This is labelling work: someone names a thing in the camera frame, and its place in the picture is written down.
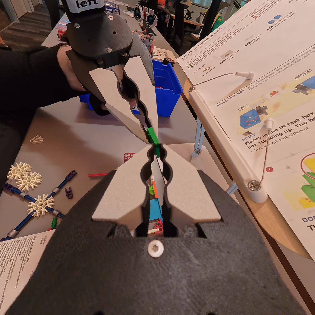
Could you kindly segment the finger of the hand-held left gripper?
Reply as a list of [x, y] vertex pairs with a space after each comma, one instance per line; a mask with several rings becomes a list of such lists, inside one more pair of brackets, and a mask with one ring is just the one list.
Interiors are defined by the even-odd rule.
[[148, 128], [158, 135], [158, 114], [155, 86], [146, 71], [140, 56], [130, 57], [123, 66], [123, 87], [126, 93], [136, 98]]
[[122, 97], [119, 91], [119, 80], [115, 72], [97, 68], [90, 71], [89, 74], [106, 101], [107, 110], [136, 137], [149, 144], [143, 125], [134, 116], [129, 102]]

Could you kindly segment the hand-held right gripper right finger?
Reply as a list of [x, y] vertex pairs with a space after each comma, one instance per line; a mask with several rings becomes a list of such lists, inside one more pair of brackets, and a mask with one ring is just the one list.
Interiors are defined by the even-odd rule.
[[162, 217], [164, 237], [176, 237], [178, 231], [198, 223], [221, 220], [199, 171], [168, 145], [160, 145], [164, 187]]

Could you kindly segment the blue storage bin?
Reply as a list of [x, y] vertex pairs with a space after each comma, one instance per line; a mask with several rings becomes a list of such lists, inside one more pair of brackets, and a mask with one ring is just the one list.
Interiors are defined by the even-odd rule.
[[158, 116], [170, 117], [183, 89], [171, 65], [152, 60]]

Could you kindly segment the green toy connector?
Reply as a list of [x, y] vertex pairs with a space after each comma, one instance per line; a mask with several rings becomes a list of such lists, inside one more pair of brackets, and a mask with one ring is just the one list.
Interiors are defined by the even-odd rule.
[[160, 158], [160, 142], [156, 136], [154, 129], [152, 127], [147, 129], [147, 136], [151, 144], [155, 146], [155, 155], [157, 158]]

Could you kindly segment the person's left forearm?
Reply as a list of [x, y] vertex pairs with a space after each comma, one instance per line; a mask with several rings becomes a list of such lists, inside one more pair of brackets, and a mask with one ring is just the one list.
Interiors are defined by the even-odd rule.
[[29, 51], [1, 49], [1, 113], [30, 111], [88, 93], [69, 86], [57, 60], [62, 45]]

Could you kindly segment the person's left hand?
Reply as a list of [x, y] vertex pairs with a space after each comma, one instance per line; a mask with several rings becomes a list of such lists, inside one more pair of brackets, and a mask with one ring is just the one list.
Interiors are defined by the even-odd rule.
[[62, 45], [59, 47], [58, 52], [57, 52], [57, 60], [58, 60], [58, 64], [63, 72], [63, 74], [65, 75], [67, 82], [69, 83], [69, 86], [76, 90], [76, 91], [80, 91], [80, 92], [87, 92], [84, 87], [81, 85], [81, 83], [79, 82], [79, 80], [77, 79], [71, 62], [66, 54], [67, 51], [72, 50], [72, 48], [68, 45]]

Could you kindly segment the barcode paper sheet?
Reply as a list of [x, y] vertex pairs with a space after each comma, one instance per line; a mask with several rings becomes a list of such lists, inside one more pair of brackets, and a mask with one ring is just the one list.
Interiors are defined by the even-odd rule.
[[172, 51], [166, 50], [166, 49], [161, 49], [161, 48], [158, 48], [155, 46], [152, 59], [163, 61], [165, 58], [169, 58], [169, 59], [176, 62], [176, 57]]

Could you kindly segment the toy tracked robot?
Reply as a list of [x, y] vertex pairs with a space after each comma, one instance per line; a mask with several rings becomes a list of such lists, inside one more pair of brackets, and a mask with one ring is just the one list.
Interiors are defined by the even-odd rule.
[[154, 13], [154, 10], [148, 9], [147, 7], [141, 7], [139, 4], [136, 4], [135, 6], [133, 17], [140, 26], [140, 30], [135, 30], [133, 32], [138, 33], [141, 41], [149, 50], [151, 57], [153, 57], [155, 47], [154, 38], [156, 36], [153, 28], [157, 25], [158, 18]]

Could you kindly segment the blue rod snowflake assembly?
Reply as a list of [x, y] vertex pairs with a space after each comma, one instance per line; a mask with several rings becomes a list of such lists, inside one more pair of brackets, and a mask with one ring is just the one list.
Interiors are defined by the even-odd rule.
[[65, 190], [65, 186], [77, 175], [70, 171], [62, 182], [48, 193], [31, 196], [35, 189], [43, 183], [40, 173], [32, 171], [29, 163], [15, 163], [11, 165], [7, 174], [7, 181], [3, 185], [1, 197], [1, 241], [11, 240], [34, 218], [51, 214], [57, 218], [65, 215], [55, 206], [56, 195]]

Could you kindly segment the instruction booklet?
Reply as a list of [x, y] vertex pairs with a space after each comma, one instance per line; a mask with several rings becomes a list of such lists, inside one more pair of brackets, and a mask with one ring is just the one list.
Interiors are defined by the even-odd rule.
[[0, 314], [5, 314], [33, 275], [55, 230], [0, 243]]

